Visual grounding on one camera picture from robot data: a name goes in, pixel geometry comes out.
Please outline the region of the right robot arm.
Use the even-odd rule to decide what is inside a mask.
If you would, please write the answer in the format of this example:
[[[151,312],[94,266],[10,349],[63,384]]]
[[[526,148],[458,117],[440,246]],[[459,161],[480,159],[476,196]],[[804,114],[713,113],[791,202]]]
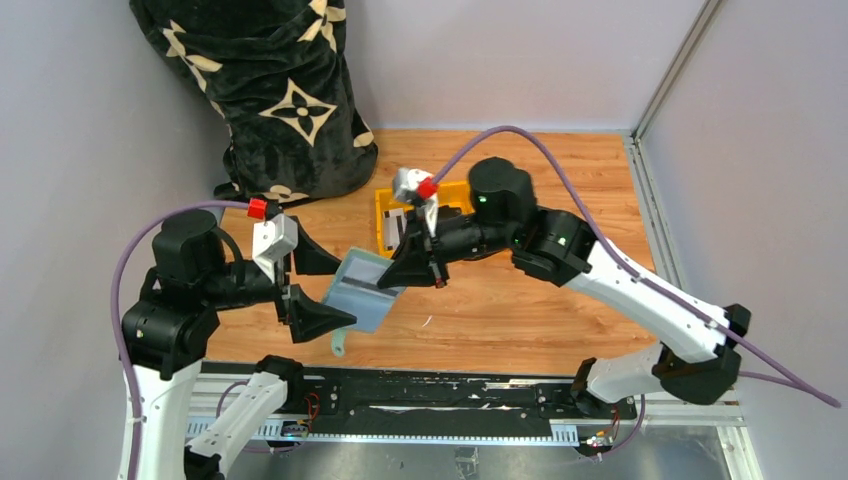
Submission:
[[[437,186],[419,169],[402,168],[392,194],[409,206],[406,227],[381,288],[447,284],[448,266],[507,251],[525,275],[585,294],[624,314],[655,337],[644,350],[584,360],[569,401],[590,414],[622,399],[665,392],[710,405],[738,380],[739,340],[751,314],[694,297],[624,255],[577,215],[542,207],[531,176],[490,157],[469,171],[472,210],[438,216]]]

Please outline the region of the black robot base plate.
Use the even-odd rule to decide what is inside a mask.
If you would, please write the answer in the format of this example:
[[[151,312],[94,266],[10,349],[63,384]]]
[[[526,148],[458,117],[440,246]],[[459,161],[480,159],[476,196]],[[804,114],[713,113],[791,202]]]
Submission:
[[[554,420],[633,420],[632,401],[582,408],[569,376],[307,367],[302,397],[277,408],[315,434],[395,438],[519,438],[552,434]]]

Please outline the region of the grey card with magnetic stripe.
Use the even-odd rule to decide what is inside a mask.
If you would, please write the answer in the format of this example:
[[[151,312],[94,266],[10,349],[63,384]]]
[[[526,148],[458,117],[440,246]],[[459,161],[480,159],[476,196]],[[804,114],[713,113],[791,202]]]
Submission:
[[[391,264],[391,260],[380,256],[354,256],[350,259],[343,278],[362,288],[380,290],[378,283]]]

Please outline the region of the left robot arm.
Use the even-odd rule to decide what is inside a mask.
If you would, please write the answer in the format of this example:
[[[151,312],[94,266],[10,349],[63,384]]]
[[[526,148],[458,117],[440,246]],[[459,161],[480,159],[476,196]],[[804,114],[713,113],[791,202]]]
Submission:
[[[296,343],[355,323],[354,315],[310,299],[292,273],[331,275],[340,261],[283,209],[244,204],[254,220],[252,251],[241,252],[207,201],[141,229],[155,263],[138,301],[121,310],[111,297],[113,333],[126,386],[122,479],[223,479],[274,412],[315,412],[301,363],[260,360],[238,397],[198,436],[186,427],[195,383],[223,311],[270,303]]]

